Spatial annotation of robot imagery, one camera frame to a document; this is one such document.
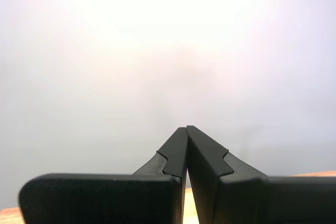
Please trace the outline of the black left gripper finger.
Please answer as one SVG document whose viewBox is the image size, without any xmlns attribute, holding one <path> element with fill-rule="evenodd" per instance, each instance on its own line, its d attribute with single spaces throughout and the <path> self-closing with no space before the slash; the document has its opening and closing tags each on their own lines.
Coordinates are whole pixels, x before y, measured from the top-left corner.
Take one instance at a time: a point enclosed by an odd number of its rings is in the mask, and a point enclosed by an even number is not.
<svg viewBox="0 0 336 224">
<path fill-rule="evenodd" d="M 26 223 L 182 223 L 188 135 L 178 128 L 131 175 L 46 174 L 18 203 Z"/>
<path fill-rule="evenodd" d="M 335 223 L 334 177 L 271 177 L 188 126 L 188 173 L 200 223 Z"/>
</svg>

